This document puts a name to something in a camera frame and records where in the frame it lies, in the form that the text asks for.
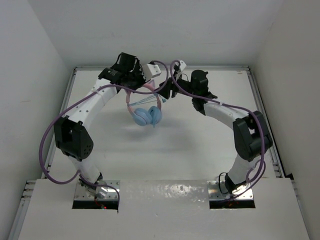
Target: white platform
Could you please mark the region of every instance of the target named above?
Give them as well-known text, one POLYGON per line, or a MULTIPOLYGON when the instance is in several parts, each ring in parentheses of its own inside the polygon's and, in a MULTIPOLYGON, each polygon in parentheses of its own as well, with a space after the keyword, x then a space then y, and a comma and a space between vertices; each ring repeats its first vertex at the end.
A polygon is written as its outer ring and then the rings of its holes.
MULTIPOLYGON (((100 72, 76 72, 68 105, 87 94, 100 72)), ((246 71, 210 70, 207 77, 221 100, 257 109, 246 71)), ((164 79, 162 74, 156 82, 164 79)), ((135 125, 121 91, 91 125, 92 155, 104 179, 121 180, 119 214, 72 209, 75 182, 61 186, 42 179, 19 239, 308 239, 291 182, 276 178, 269 152, 264 178, 253 189, 255 209, 209 210, 205 180, 231 168, 233 133, 196 112, 186 96, 170 99, 162 112, 155 128, 135 125)), ((50 174, 63 181, 74 172, 56 150, 50 174)))

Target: white wall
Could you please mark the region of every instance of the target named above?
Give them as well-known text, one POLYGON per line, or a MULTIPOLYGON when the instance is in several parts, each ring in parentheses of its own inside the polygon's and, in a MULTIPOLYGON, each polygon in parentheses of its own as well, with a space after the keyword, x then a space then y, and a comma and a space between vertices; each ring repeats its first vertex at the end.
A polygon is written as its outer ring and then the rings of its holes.
POLYGON ((312 239, 320 239, 319 10, 319 0, 286 0, 254 70, 312 239))
POLYGON ((70 66, 142 62, 251 64, 283 0, 29 0, 70 66))
POLYGON ((67 69, 27 0, 0 1, 0 239, 26 180, 41 175, 38 147, 59 112, 67 69))

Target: metal mounting plate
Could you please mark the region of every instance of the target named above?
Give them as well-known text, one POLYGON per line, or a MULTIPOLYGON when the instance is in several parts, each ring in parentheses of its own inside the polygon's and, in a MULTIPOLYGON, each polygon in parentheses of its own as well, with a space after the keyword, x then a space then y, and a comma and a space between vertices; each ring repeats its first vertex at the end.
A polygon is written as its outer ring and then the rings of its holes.
POLYGON ((239 208, 255 208, 254 195, 251 189, 243 193, 246 189, 250 187, 250 184, 245 186, 240 186, 232 192, 233 195, 240 196, 234 198, 232 201, 236 204, 230 204, 229 200, 231 195, 227 193, 225 187, 225 180, 220 181, 220 187, 223 193, 219 189, 219 182, 217 180, 207 181, 208 195, 209 195, 209 205, 211 209, 239 209, 239 208))
MULTIPOLYGON (((120 192, 120 181, 119 180, 104 180, 106 184, 114 187, 118 192, 120 192)), ((95 195, 90 193, 81 183, 78 181, 75 187, 74 199, 73 201, 95 201, 95 195)), ((114 189, 108 188, 107 193, 104 198, 99 198, 99 201, 118 201, 118 195, 114 189)))

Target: blue headphones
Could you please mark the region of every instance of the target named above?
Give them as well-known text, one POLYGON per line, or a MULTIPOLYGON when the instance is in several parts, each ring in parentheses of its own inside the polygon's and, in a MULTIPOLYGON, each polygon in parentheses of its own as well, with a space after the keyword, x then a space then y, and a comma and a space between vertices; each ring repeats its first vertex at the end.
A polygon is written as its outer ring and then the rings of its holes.
MULTIPOLYGON (((155 88, 149 83, 145 83, 143 87, 149 89, 152 92, 155 91, 155 88)), ((125 101, 128 111, 132 115, 134 122, 139 126, 146 126, 152 124, 153 127, 155 127, 155 125, 158 124, 162 119, 161 101, 159 95, 154 94, 157 102, 156 106, 150 107, 149 110, 145 110, 140 107, 136 110, 133 110, 133 108, 130 105, 130 94, 131 91, 127 91, 125 101)))

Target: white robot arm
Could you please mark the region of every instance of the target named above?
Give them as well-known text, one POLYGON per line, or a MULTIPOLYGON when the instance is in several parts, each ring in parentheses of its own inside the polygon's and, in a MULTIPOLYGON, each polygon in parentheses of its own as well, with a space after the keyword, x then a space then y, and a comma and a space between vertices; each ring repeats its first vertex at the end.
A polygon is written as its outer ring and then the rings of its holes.
MULTIPOLYGON (((262 139, 259 134, 258 125, 248 112, 227 107, 222 104, 217 96, 213 95, 208 88, 208 72, 194 70, 191 73, 191 80, 182 79, 179 71, 186 67, 185 63, 176 61, 173 73, 174 81, 171 79, 165 87, 159 91, 164 98, 174 98, 177 93, 192 97, 193 107, 201 114, 217 119, 233 130, 235 149, 237 156, 230 171, 225 176, 225 187, 231 194, 233 190, 246 183, 247 175, 255 166, 261 155, 262 139), (205 99, 215 99, 215 102, 208 102, 205 99)), ((253 114, 259 121, 263 132, 264 148, 268 150, 272 144, 266 121, 261 112, 255 111, 253 114)))
MULTIPOLYGON (((237 110, 234 108, 222 106, 218 103, 207 102, 203 105, 204 114, 208 117, 214 118, 233 130, 233 124, 237 119, 243 119, 248 116, 247 112, 237 110)), ((227 173, 230 180, 239 185, 246 182, 248 172, 255 166, 260 156, 248 161, 243 159, 239 154, 236 155, 232 168, 227 173)))
POLYGON ((158 65, 141 66, 135 56, 121 53, 111 68, 103 70, 87 94, 87 96, 92 93, 95 95, 76 106, 70 115, 61 117, 54 124, 56 146, 68 156, 81 176, 89 183, 95 184, 102 178, 102 174, 90 156, 94 143, 88 130, 101 109, 119 92, 116 86, 100 88, 117 84, 135 90, 160 74, 158 65))

